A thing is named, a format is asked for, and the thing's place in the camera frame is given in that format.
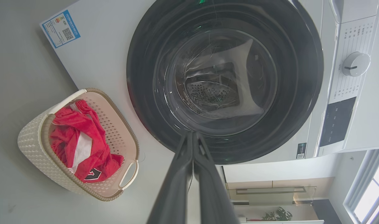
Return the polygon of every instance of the washing machine drum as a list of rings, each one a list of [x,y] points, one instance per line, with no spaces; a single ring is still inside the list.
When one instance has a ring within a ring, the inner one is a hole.
[[[297,1],[157,0],[131,40],[127,83],[141,122],[175,151],[202,133],[216,164],[259,158],[308,119],[323,55]]]

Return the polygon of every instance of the white dial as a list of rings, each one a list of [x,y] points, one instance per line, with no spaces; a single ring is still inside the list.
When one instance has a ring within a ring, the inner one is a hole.
[[[371,57],[361,52],[350,54],[343,62],[342,72],[345,75],[357,77],[363,75],[371,64]]]

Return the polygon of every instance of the beige basket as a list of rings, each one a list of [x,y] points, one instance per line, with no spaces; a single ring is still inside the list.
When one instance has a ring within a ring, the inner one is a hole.
[[[112,154],[124,156],[124,163],[114,175],[98,183],[83,183],[58,159],[50,146],[50,132],[55,113],[72,100],[85,100],[100,118],[106,132],[106,141]],[[138,142],[133,131],[112,100],[94,88],[82,89],[61,103],[43,112],[29,122],[19,133],[18,146],[22,153],[44,174],[67,190],[78,194],[90,194],[103,201],[119,197],[136,178],[138,173]],[[124,185],[122,182],[132,165],[135,171]]]

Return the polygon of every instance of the red garment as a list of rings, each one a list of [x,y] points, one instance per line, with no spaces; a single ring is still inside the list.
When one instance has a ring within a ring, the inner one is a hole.
[[[111,154],[97,113],[80,100],[55,114],[56,129],[51,133],[55,154],[85,182],[106,180],[122,165],[123,156]]]

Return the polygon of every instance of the basket rim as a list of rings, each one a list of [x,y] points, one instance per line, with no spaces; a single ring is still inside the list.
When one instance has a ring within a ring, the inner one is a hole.
[[[131,129],[130,125],[124,118],[123,114],[120,112],[120,110],[117,108],[117,106],[114,104],[114,102],[111,100],[111,98],[106,95],[103,91],[96,89],[96,88],[86,88],[87,92],[94,92],[99,95],[101,95],[104,99],[107,100],[107,102],[111,105],[111,107],[115,110],[119,118],[122,120],[126,128],[128,129],[131,137],[134,140],[135,146],[136,146],[136,157],[135,159],[138,159],[139,156],[139,146],[138,146],[138,140],[136,136],[134,135],[133,130]],[[53,149],[51,148],[50,144],[50,133],[49,129],[50,126],[52,125],[52,122],[55,118],[54,114],[49,114],[46,116],[41,128],[40,128],[40,139],[39,141],[41,142],[41,145],[44,149],[44,151],[47,153],[47,155],[51,158],[51,160],[60,168],[60,170],[69,177],[72,182],[74,182],[77,186],[82,188],[85,192],[90,194],[91,196],[97,198],[98,200],[101,201],[111,201],[119,197],[122,193],[123,190],[118,190],[114,195],[109,196],[109,197],[104,197],[98,193],[96,193],[94,190],[92,190],[90,187],[88,187],[85,183],[83,183],[81,180],[79,180],[65,165],[64,163],[61,162],[61,160],[57,157],[57,155],[54,153]]]

